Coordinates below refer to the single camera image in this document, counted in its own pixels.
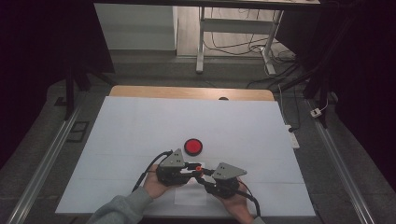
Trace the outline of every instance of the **gray sleeve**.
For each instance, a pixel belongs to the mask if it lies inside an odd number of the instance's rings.
[[[265,224],[261,217],[256,217],[252,224]]]
[[[138,223],[146,206],[152,201],[146,190],[139,187],[127,197],[114,197],[111,202],[100,207],[88,223]]]

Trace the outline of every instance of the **power strip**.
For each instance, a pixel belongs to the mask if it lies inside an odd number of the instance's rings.
[[[300,148],[300,145],[298,144],[296,135],[293,132],[291,132],[291,133],[289,132],[289,129],[291,128],[291,126],[290,125],[285,125],[285,127],[286,127],[286,130],[289,133],[289,137],[290,137],[290,142],[291,142],[292,148]]]

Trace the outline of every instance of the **table leg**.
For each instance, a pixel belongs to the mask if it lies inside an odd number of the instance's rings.
[[[197,54],[196,73],[202,74],[204,72],[204,25],[205,25],[205,8],[201,7],[201,16],[199,21],[199,43]]]
[[[279,22],[280,22],[280,18],[282,17],[282,13],[283,13],[283,11],[276,11],[275,12],[273,26],[272,26],[270,34],[268,36],[267,43],[265,44],[265,48],[262,49],[262,57],[264,58],[265,66],[267,68],[268,75],[270,75],[270,76],[276,74],[274,66],[273,66],[273,64],[271,62],[271,57],[269,55],[269,52],[270,52],[271,45],[272,45],[272,43],[274,41],[274,38],[275,38],[277,27],[279,26]]]

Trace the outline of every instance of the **wooden floor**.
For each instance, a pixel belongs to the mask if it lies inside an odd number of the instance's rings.
[[[178,7],[178,32],[177,32],[177,56],[196,56],[198,41],[199,41],[199,14],[198,7]],[[235,20],[260,20],[271,21],[274,15],[273,10],[258,10],[258,9],[243,9],[243,8],[218,8],[207,7],[205,9],[206,18],[217,19],[235,19]],[[205,56],[238,56],[238,57],[258,57],[259,52],[248,52],[248,43],[250,46],[263,45],[266,42],[268,35],[251,35],[251,34],[225,34],[225,33],[211,33],[205,32]],[[238,47],[223,48],[225,46],[244,44]],[[272,46],[274,54],[277,55],[280,51],[287,50],[282,44],[274,41]]]

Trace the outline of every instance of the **white paper sheet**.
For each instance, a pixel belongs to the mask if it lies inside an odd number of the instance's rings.
[[[277,102],[133,97],[105,99],[56,213],[93,213],[114,196],[128,195],[152,159],[183,148],[190,138],[204,148],[196,157],[184,154],[184,160],[209,169],[223,161],[247,170],[243,180],[265,206],[264,216],[315,215]],[[183,191],[191,200],[180,199]],[[145,214],[228,216],[198,185],[166,192]]]

